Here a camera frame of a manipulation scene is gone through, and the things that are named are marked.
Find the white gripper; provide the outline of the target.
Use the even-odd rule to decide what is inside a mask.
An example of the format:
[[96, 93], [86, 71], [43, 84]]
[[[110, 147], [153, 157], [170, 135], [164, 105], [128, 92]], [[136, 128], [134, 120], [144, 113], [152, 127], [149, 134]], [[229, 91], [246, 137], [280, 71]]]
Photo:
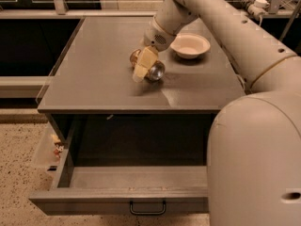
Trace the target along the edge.
[[152, 18], [144, 32], [144, 49], [136, 49], [132, 52], [132, 66], [134, 68], [133, 79], [141, 82], [153, 64], [158, 59], [158, 52], [165, 51], [171, 42], [175, 40], [176, 31], [172, 23]]

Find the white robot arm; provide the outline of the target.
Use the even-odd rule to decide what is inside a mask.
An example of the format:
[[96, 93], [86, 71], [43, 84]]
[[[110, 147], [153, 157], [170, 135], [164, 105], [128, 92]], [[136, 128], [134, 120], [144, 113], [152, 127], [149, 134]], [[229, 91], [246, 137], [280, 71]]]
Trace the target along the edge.
[[207, 152], [211, 226], [301, 226], [301, 60], [225, 0], [165, 0], [133, 74], [200, 18], [234, 60], [250, 94], [215, 117]]

